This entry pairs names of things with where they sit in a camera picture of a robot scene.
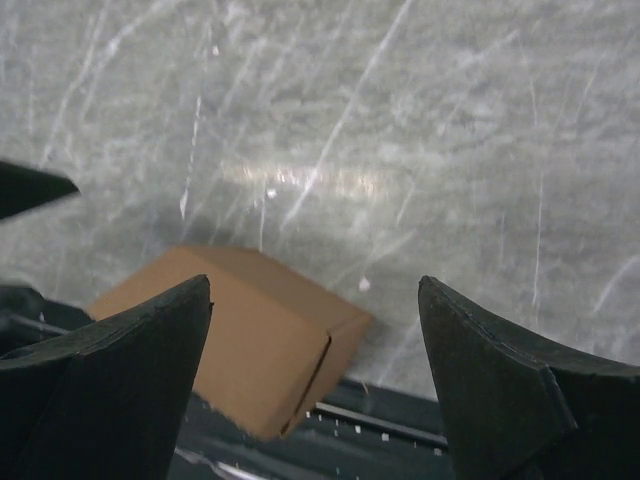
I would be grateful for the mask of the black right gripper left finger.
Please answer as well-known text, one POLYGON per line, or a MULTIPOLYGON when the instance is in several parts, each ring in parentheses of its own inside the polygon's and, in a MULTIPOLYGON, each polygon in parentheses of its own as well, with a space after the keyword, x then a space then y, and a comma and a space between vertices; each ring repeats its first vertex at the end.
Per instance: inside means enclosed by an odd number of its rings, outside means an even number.
POLYGON ((4 292, 2 477, 165 478, 211 316, 203 275, 74 330, 4 292))

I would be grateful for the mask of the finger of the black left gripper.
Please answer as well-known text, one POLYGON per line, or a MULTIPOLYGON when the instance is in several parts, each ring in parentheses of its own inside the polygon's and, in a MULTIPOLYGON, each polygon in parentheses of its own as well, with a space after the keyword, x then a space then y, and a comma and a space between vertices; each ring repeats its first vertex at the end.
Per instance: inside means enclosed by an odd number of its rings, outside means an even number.
POLYGON ((1 160, 2 219, 79 193, 79 188, 64 175, 1 160))

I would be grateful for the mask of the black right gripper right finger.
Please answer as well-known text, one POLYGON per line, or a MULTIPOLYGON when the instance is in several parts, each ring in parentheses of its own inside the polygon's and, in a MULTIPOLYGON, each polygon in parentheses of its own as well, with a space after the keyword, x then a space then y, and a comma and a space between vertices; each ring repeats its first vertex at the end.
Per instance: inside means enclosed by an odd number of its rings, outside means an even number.
POLYGON ((434 277, 418 303, 457 478, 638 478, 638 367, 549 340, 434 277))

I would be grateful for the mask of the brown cardboard box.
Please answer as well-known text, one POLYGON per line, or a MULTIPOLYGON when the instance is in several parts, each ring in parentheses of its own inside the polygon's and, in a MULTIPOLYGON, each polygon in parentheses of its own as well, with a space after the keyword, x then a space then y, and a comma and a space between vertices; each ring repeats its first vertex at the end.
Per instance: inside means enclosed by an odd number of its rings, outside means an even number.
POLYGON ((195 245, 168 250, 87 311, 102 320, 199 274, 214 307, 195 392, 255 438, 288 435, 346 373, 372 315, 257 250, 195 245))

